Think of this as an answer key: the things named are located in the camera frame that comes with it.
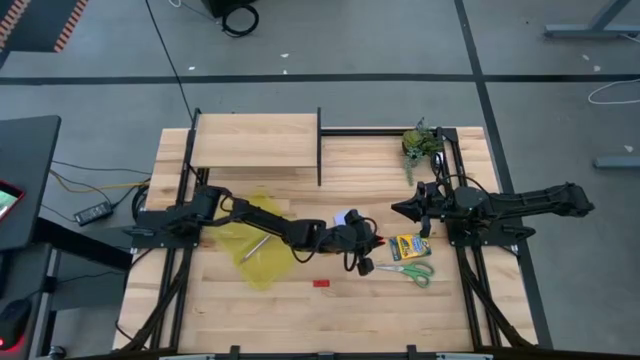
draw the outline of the wooden shelf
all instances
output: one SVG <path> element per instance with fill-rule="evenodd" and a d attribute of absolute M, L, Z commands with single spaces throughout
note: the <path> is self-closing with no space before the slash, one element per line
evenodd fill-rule
<path fill-rule="evenodd" d="M 317 114 L 202 114 L 196 168 L 316 167 Z"/>

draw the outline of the desk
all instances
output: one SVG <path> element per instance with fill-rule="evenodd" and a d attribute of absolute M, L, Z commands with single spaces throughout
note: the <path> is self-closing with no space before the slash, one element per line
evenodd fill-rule
<path fill-rule="evenodd" d="M 457 132 L 467 174 L 497 191 L 483 129 Z M 186 138 L 187 129 L 163 131 L 148 209 L 174 204 Z M 322 151 L 322 187 L 316 185 L 314 169 L 305 168 L 216 169 L 209 184 L 228 187 L 239 197 L 263 187 L 287 215 L 297 218 L 319 218 L 332 225 L 335 213 L 356 208 L 376 219 L 382 236 L 419 230 L 419 224 L 390 209 L 391 203 L 415 191 L 402 169 L 399 137 L 323 136 Z M 415 170 L 415 178 L 434 179 L 426 164 Z M 407 344 L 416 344 L 418 351 L 472 349 L 455 249 L 439 222 L 433 222 L 433 255 L 427 258 L 437 273 L 428 289 L 395 273 L 374 271 L 360 277 L 344 271 L 342 256 L 317 256 L 296 264 L 271 289 L 259 292 L 244 283 L 230 256 L 206 230 L 202 240 L 192 258 L 179 353 L 228 353 L 232 345 L 240 345 L 243 353 L 404 352 Z M 483 250 L 496 304 L 521 335 L 535 343 L 516 258 L 499 248 Z M 129 275 L 119 320 L 129 334 L 140 328 L 157 301 L 165 254 L 154 250 Z M 378 264 L 392 261 L 387 246 L 374 250 L 371 258 Z M 313 288 L 314 279 L 330 279 L 331 287 Z M 483 341 L 489 344 L 477 301 L 476 307 Z M 165 316 L 161 347 L 168 344 L 172 314 L 169 309 Z M 114 347 L 126 342 L 116 334 Z"/>
<path fill-rule="evenodd" d="M 25 191 L 22 201 L 0 221 L 0 250 L 24 247 L 31 241 L 59 128 L 57 116 L 0 121 L 0 179 Z M 0 311 L 12 300 L 42 288 L 50 255 L 48 244 L 31 244 L 0 255 L 4 265 L 0 276 L 6 277 Z M 15 351 L 2 354 L 3 358 L 28 357 L 41 298 L 41 294 L 31 296 L 25 337 Z"/>
<path fill-rule="evenodd" d="M 0 179 L 25 191 L 24 198 L 0 221 L 0 275 L 6 279 L 0 311 L 9 302 L 32 294 L 24 336 L 14 348 L 1 352 L 2 358 L 27 359 L 29 354 L 42 356 L 49 351 L 55 311 L 51 310 L 51 294 L 37 290 L 44 287 L 54 248 L 123 271 L 131 263 L 130 254 L 38 217 L 60 123 L 58 116 L 0 121 Z M 41 333 L 36 333 L 39 314 L 44 317 Z"/>

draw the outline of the green plant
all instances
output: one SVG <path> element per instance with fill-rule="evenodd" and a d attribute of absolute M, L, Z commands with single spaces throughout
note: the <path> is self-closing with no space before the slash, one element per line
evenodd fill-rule
<path fill-rule="evenodd" d="M 433 136 L 433 133 L 425 124 L 424 118 L 418 121 L 414 129 L 404 132 L 402 135 L 402 148 L 405 153 L 404 170 L 409 185 L 413 185 L 413 168 L 424 157 L 431 158 L 435 153 L 442 150 L 440 142 Z"/>

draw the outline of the wooden board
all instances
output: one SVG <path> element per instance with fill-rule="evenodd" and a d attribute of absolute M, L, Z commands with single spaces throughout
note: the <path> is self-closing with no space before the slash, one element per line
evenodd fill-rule
<path fill-rule="evenodd" d="M 489 191 L 497 190 L 482 128 L 458 128 L 468 175 Z M 186 130 L 165 130 L 151 181 L 147 207 L 162 209 L 175 201 Z M 399 137 L 326 137 L 323 140 L 323 186 L 314 169 L 216 169 L 210 183 L 228 187 L 236 196 L 266 189 L 297 218 L 320 218 L 333 224 L 338 211 L 356 208 L 374 218 L 379 233 L 392 236 L 419 230 L 390 204 L 411 197 L 402 169 Z M 433 180 L 426 164 L 415 178 Z M 194 254 L 182 333 L 181 353 L 242 352 L 404 352 L 472 349 L 455 251 L 445 227 L 433 222 L 436 269 L 431 286 L 417 287 L 404 275 L 374 271 L 366 277 L 347 273 L 341 256 L 317 256 L 294 269 L 267 291 L 256 291 L 242 279 L 230 256 L 204 235 Z M 485 248 L 485 261 L 496 304 L 529 341 L 536 342 L 516 259 L 498 248 Z M 120 326 L 135 331 L 157 300 L 165 252 L 154 250 L 129 276 Z M 376 264 L 390 263 L 387 246 L 374 250 Z M 314 279 L 330 279 L 331 287 L 314 288 Z M 484 311 L 478 314 L 483 341 L 489 344 Z M 170 324 L 170 312 L 166 324 Z M 170 326 L 165 326 L 164 337 Z M 126 343 L 116 335 L 115 347 Z"/>
<path fill-rule="evenodd" d="M 316 114 L 202 114 L 194 167 L 316 167 Z"/>

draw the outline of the scissor blade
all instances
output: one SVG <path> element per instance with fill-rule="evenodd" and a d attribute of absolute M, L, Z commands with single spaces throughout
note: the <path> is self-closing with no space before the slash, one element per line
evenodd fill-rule
<path fill-rule="evenodd" d="M 386 270 L 386 271 L 396 271 L 396 272 L 402 272 L 402 270 L 404 270 L 402 266 L 397 266 L 397 265 L 378 265 L 376 266 L 376 269 Z"/>

